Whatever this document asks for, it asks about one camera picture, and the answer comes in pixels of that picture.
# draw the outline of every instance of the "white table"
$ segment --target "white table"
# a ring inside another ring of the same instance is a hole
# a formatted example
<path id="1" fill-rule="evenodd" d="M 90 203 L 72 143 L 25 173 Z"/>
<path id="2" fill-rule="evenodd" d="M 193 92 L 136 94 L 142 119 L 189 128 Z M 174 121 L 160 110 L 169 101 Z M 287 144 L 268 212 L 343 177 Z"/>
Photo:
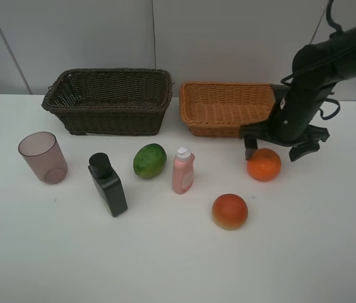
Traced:
<path id="1" fill-rule="evenodd" d="M 356 302 L 356 102 L 318 126 L 321 150 L 260 183 L 244 172 L 238 139 L 197 138 L 179 119 L 177 100 L 154 137 L 71 136 L 44 111 L 42 96 L 0 95 L 0 302 Z M 48 186 L 18 154 L 37 131 L 54 133 L 69 164 Z M 133 157 L 160 143 L 167 166 L 156 179 L 134 175 Z M 181 145 L 196 155 L 195 180 L 172 192 Z M 112 218 L 88 173 L 89 157 L 109 155 L 129 209 Z M 211 206 L 224 193 L 249 207 L 238 231 L 218 228 Z"/>

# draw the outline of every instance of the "pink plastic bottle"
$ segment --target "pink plastic bottle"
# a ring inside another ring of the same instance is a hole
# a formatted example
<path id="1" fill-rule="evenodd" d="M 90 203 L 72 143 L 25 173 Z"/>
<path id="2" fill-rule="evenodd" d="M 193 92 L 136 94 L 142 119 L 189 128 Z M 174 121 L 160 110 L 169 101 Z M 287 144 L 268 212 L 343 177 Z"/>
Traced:
<path id="1" fill-rule="evenodd" d="M 184 194 L 193 183 L 193 162 L 195 156 L 186 147 L 178 149 L 172 171 L 172 190 Z"/>

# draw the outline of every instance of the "bottle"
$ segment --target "bottle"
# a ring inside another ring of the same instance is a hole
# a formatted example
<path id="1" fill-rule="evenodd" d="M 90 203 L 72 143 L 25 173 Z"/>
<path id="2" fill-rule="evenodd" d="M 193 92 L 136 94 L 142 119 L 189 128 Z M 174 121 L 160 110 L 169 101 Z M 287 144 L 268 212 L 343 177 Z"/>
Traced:
<path id="1" fill-rule="evenodd" d="M 177 194 L 186 193 L 193 183 L 193 162 L 195 156 L 186 147 L 178 149 L 172 171 L 172 190 Z"/>
<path id="2" fill-rule="evenodd" d="M 128 209 L 122 182 L 112 168 L 105 153 L 96 153 L 90 158 L 88 170 L 91 173 L 95 187 L 109 208 L 113 217 L 119 216 Z"/>

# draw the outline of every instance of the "pink translucent cup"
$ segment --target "pink translucent cup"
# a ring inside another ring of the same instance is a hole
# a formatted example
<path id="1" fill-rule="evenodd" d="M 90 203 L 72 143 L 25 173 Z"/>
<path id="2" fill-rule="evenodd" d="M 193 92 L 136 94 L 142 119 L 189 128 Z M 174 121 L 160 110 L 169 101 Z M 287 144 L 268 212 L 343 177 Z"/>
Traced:
<path id="1" fill-rule="evenodd" d="M 18 151 L 42 182 L 56 184 L 65 178 L 68 166 L 53 134 L 30 134 L 18 145 Z"/>

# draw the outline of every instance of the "white bottle cap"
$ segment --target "white bottle cap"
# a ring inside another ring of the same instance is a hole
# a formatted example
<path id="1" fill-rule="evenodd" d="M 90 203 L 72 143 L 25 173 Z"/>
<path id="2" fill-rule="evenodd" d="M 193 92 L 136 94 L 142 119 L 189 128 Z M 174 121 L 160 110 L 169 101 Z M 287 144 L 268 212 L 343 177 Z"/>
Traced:
<path id="1" fill-rule="evenodd" d="M 177 151 L 176 157 L 178 160 L 186 162 L 191 158 L 191 151 L 186 147 L 180 147 Z"/>

